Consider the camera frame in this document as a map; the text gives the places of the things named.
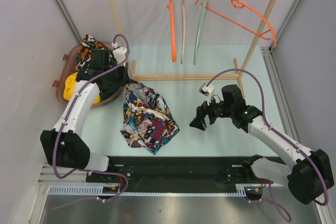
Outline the comic print shorts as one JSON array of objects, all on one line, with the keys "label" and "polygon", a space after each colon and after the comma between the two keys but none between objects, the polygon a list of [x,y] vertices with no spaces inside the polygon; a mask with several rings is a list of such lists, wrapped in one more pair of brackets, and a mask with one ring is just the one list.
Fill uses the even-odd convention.
[{"label": "comic print shorts", "polygon": [[180,131],[165,99],[142,82],[125,86],[122,136],[131,148],[144,148],[155,155]]}]

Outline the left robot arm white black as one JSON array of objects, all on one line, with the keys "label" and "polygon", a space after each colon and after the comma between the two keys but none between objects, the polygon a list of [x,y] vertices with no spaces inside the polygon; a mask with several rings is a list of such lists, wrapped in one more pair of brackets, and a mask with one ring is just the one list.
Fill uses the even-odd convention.
[{"label": "left robot arm white black", "polygon": [[129,56],[129,49],[118,47],[112,51],[116,60],[121,60],[114,67],[108,66],[109,51],[94,49],[90,66],[93,69],[81,69],[77,77],[75,89],[61,118],[52,130],[44,130],[40,141],[43,146],[48,164],[54,170],[57,167],[94,170],[105,182],[115,178],[116,169],[109,165],[109,158],[96,154],[90,150],[82,140],[83,125],[89,110],[100,93],[99,81],[106,79],[108,74],[118,68],[125,67]]}]

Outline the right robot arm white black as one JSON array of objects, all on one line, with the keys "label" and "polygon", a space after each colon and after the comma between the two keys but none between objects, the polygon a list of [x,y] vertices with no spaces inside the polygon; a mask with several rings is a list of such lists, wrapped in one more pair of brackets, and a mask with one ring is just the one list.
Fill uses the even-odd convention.
[{"label": "right robot arm white black", "polygon": [[215,87],[204,83],[199,92],[207,97],[196,109],[190,126],[206,130],[205,118],[214,124],[217,118],[230,118],[232,123],[272,149],[283,161],[277,163],[260,155],[251,157],[242,169],[243,179],[254,183],[259,178],[287,186],[302,204],[309,204],[320,195],[326,195],[334,186],[330,160],[323,150],[313,151],[279,132],[268,123],[261,110],[247,105],[241,90],[235,84],[222,88],[223,100],[214,99]]}]

